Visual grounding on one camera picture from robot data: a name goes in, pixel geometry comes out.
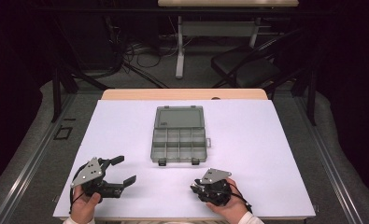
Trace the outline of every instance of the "black chair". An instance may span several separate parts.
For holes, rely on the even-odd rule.
[[[213,88],[229,84],[235,88],[262,88],[272,93],[277,86],[298,76],[303,69],[293,73],[282,72],[277,66],[277,56],[295,46],[304,36],[304,29],[280,35],[253,49],[241,46],[223,52],[211,59],[211,67],[222,76]]]

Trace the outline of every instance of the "open compartment box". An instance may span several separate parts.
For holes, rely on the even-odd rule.
[[[152,136],[151,159],[168,162],[206,161],[204,109],[201,106],[159,106]]]

